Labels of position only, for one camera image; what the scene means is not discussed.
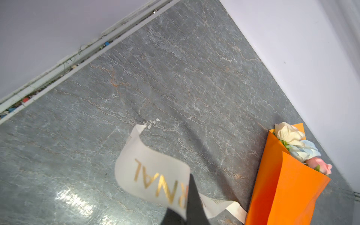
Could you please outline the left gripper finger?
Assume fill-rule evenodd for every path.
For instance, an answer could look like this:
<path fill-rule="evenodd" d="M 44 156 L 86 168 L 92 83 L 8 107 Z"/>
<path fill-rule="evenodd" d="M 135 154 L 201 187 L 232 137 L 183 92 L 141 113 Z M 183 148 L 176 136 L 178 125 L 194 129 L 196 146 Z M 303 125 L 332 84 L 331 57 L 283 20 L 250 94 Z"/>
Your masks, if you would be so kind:
<path fill-rule="evenodd" d="M 161 225 L 209 225 L 205 212 L 203 210 L 201 199 L 197 190 L 194 176 L 190 175 L 189 191 L 187 199 L 187 219 L 171 209 L 167 209 Z"/>

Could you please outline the white ribbon strip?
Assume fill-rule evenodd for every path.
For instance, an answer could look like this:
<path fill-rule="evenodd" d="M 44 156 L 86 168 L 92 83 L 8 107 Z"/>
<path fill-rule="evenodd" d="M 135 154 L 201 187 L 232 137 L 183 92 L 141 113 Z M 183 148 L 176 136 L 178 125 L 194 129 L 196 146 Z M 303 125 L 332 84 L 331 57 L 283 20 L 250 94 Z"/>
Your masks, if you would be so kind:
<path fill-rule="evenodd" d="M 145 125 L 135 125 L 115 163 L 115 178 L 126 192 L 160 204 L 187 219 L 190 167 L 146 146 L 140 139 Z M 199 193 L 207 219 L 228 211 L 241 223 L 247 212 L 238 202 L 209 198 Z"/>

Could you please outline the orange wrapping paper sheet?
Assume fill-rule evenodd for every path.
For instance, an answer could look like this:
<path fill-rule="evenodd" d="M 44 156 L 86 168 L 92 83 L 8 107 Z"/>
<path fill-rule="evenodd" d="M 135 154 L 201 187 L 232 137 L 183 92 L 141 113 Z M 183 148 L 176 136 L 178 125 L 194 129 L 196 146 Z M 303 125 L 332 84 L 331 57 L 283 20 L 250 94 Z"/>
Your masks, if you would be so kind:
<path fill-rule="evenodd" d="M 302 123 L 294 126 L 304 133 Z M 309 225 L 329 176 L 291 156 L 275 129 L 270 130 L 245 224 Z"/>

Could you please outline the cream fake rose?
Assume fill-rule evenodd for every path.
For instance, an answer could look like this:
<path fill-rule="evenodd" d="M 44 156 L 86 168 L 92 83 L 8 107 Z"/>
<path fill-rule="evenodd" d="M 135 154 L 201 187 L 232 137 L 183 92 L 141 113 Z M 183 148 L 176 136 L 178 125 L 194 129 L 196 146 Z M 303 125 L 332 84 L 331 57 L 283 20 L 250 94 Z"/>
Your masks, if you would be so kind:
<path fill-rule="evenodd" d="M 287 145 L 305 146 L 302 142 L 305 138 L 305 134 L 299 131 L 295 126 L 286 122 L 275 124 L 275 135 L 280 141 L 285 142 Z"/>

